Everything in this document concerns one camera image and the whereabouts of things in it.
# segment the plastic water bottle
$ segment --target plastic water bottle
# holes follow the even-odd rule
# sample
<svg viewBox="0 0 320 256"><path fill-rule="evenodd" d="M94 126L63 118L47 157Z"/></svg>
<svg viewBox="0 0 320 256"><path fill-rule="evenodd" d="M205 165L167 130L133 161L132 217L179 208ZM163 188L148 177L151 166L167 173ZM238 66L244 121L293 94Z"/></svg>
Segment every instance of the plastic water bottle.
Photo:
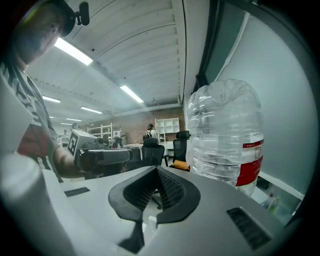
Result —
<svg viewBox="0 0 320 256"><path fill-rule="evenodd" d="M263 208L269 210L269 208L271 207L271 205L274 202L274 194L271 193L268 197L268 199L263 203Z"/></svg>
<svg viewBox="0 0 320 256"><path fill-rule="evenodd" d="M188 127L191 172L224 181L250 196L263 159L263 118L255 90L228 79L201 87L191 96Z"/></svg>

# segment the desk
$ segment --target desk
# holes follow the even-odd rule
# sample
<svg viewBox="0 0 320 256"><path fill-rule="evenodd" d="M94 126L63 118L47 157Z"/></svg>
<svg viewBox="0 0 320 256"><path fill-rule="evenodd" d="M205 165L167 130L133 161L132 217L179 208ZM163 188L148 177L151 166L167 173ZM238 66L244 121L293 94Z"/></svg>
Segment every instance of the desk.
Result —
<svg viewBox="0 0 320 256"><path fill-rule="evenodd" d="M66 183L58 183L57 179L54 177L55 174L47 171L52 180L55 178L55 186L60 186L60 188L62 188L60 189L60 194L62 192L61 190L70 191L84 187L90 190L68 198L62 198L62 195L61 198L57 198L57 203L65 201L67 204L68 202L70 211L73 210L74 215L78 216L78 218L74 220L72 214L64 214L66 207L64 207L65 205L60 205L58 210L63 212L61 212L58 217L63 217L66 220L63 227L65 229L68 228L67 220L69 219L69 222L72 222L72 226L69 227L69 230L73 231L71 235L76 238L82 238L83 233L87 233L86 229L91 228L91 230L96 231L96 234L100 235L101 239L105 239L106 244L109 246L110 244L118 245L124 239L128 239L135 228L135 223L130 220L119 218L117 213L108 203L109 191L114 185L140 174L147 168L148 167L142 167L113 176ZM136 254L137 256L191 256L196 255L197 253L199 254L200 250L216 252L219 255L232 255L234 254L234 249L230 244L237 244L237 251L241 252L241 254L250 254L252 251L251 247L239 233L239 230L232 219L226 214L227 210L239 206L245 208L245 210L252 215L252 218L261 226L267 227L271 236L276 236L276 234L279 234L283 229L283 226L278 220L271 216L271 214L269 214L261 205L258 205L246 195L236 191L229 185L186 171L168 167L165 167L165 169L192 182L200 190L201 200L194 211L183 221L159 224L154 234L150 232L144 233L145 246ZM51 199L56 193L50 191L50 189L48 190L48 195ZM151 201L143 212L143 222L148 226L148 217L156 217L158 212L157 206ZM186 235L190 233L190 230L197 235ZM208 234L212 234L214 239L208 238ZM79 250L84 247L82 244L76 245L79 247ZM121 250L116 251L114 248L112 249L113 252L121 252ZM97 255L97 253L88 253L87 255Z"/></svg>
<svg viewBox="0 0 320 256"><path fill-rule="evenodd" d="M159 143L159 145L164 146L164 154L165 155L170 155L169 150L174 149L174 142L173 141L162 142L162 143Z"/></svg>
<svg viewBox="0 0 320 256"><path fill-rule="evenodd" d="M125 149L140 149L140 156L142 159L142 146L143 144L127 144L127 145L124 145L123 147Z"/></svg>

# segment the orange object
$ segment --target orange object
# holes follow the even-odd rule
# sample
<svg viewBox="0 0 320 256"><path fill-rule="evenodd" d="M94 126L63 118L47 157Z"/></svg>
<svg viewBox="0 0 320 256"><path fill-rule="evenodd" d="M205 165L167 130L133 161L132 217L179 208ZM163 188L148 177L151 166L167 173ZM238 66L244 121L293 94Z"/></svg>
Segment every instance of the orange object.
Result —
<svg viewBox="0 0 320 256"><path fill-rule="evenodd" d="M187 166L187 162L184 162L184 161L175 160L173 163L173 167L177 169L185 170L188 172L190 171L190 165Z"/></svg>

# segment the person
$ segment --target person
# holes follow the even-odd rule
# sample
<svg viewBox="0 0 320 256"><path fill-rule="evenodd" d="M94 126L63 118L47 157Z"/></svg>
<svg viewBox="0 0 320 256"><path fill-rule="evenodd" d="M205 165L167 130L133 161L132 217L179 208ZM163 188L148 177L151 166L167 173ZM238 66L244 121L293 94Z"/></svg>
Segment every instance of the person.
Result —
<svg viewBox="0 0 320 256"><path fill-rule="evenodd" d="M20 101L33 116L17 152L34 159L42 169L54 171L62 182L60 176L77 178L82 174L71 154L59 147L42 95L25 71L29 64L48 52L59 37L71 32L75 17L64 0L44 0L40 4L13 32L7 51L0 59L0 84L12 90L17 103Z"/></svg>
<svg viewBox="0 0 320 256"><path fill-rule="evenodd" d="M74 130L77 130L77 131L84 131L84 130L82 130L81 128L80 128L80 126L79 126L79 124L77 123L77 122L74 122L73 124L72 124L72 129L74 129Z"/></svg>
<svg viewBox="0 0 320 256"><path fill-rule="evenodd" d="M147 128L146 132L143 135L143 141L145 139L148 139L148 138L156 138L156 139L158 139L157 133L153 128L154 128L154 125L152 123L149 123L148 124L148 128Z"/></svg>
<svg viewBox="0 0 320 256"><path fill-rule="evenodd" d="M67 133L67 130L63 131L64 134L61 136L61 142L62 142L62 147L66 148L68 147L68 143L69 143L69 134Z"/></svg>

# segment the ceiling light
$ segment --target ceiling light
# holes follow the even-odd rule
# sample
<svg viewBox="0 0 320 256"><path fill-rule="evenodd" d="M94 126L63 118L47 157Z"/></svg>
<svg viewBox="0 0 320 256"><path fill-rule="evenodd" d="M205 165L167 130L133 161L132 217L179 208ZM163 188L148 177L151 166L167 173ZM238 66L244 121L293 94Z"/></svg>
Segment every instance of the ceiling light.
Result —
<svg viewBox="0 0 320 256"><path fill-rule="evenodd" d="M61 38L58 38L58 40L56 41L54 46L58 47L60 50L71 55L72 57L74 57L78 61L86 64L87 66L92 62L92 59L89 58L87 55L85 55L82 51L78 50L73 45L64 41Z"/></svg>
<svg viewBox="0 0 320 256"><path fill-rule="evenodd" d="M66 119L81 122L81 120L78 120L78 119L72 119L72 118L66 118Z"/></svg>
<svg viewBox="0 0 320 256"><path fill-rule="evenodd" d="M128 88L128 86L124 85L121 86L120 89L125 91L127 94L129 94L132 98L134 98L138 103L143 103L144 101L140 99L132 90Z"/></svg>
<svg viewBox="0 0 320 256"><path fill-rule="evenodd" d="M96 111L96 110L93 110L93 109L90 109L90 108L86 108L84 106L82 106L81 109L88 110L88 111L91 111L91 112L94 112L94 113L97 113L97 114L102 114L102 112L100 112L100 111Z"/></svg>
<svg viewBox="0 0 320 256"><path fill-rule="evenodd" d="M55 98L49 98L49 97L46 97L46 96L42 96L42 98L46 101L50 101L50 102L55 102L55 103L60 103L61 100L60 99L55 99Z"/></svg>

